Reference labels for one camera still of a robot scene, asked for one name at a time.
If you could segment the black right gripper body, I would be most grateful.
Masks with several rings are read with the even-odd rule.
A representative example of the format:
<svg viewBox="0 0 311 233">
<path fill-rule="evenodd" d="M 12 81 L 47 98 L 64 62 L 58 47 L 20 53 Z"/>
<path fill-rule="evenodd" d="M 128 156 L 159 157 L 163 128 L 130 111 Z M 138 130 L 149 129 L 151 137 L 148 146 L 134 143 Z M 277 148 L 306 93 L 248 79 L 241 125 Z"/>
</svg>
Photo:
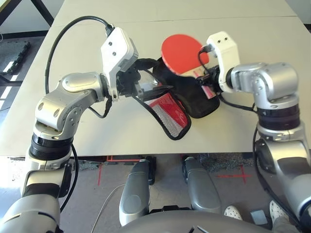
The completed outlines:
<svg viewBox="0 0 311 233">
<path fill-rule="evenodd" d="M 205 78 L 204 84 L 205 86 L 208 86 L 215 94 L 222 92 L 218 82 L 219 74 L 220 69 L 218 65 L 205 70 L 205 75 L 207 77 Z"/>
</svg>

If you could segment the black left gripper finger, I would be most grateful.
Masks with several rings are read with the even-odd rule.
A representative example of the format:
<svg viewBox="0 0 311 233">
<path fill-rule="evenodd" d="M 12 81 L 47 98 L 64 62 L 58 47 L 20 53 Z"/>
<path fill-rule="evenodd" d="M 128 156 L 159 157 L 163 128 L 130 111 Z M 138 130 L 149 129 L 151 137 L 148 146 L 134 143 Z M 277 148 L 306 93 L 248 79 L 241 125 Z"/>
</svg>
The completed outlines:
<svg viewBox="0 0 311 233">
<path fill-rule="evenodd" d="M 139 58 L 135 61 L 137 70 L 149 70 L 159 65 L 159 61 L 152 58 Z"/>
<path fill-rule="evenodd" d="M 144 98 L 159 98 L 174 89 L 171 85 L 162 85 L 154 87 L 152 90 L 143 91 Z"/>
</svg>

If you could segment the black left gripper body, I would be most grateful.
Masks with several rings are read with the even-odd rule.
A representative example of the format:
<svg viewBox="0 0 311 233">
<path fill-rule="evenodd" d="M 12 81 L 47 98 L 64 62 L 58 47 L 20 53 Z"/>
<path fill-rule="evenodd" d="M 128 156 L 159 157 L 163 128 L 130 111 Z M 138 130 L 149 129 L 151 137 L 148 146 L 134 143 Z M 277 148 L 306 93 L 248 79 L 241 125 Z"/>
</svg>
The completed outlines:
<svg viewBox="0 0 311 233">
<path fill-rule="evenodd" d="M 117 91 L 120 96 L 137 97 L 142 99 L 144 91 L 139 84 L 141 75 L 139 71 L 144 70 L 136 65 L 130 66 L 125 72 L 117 73 Z"/>
</svg>

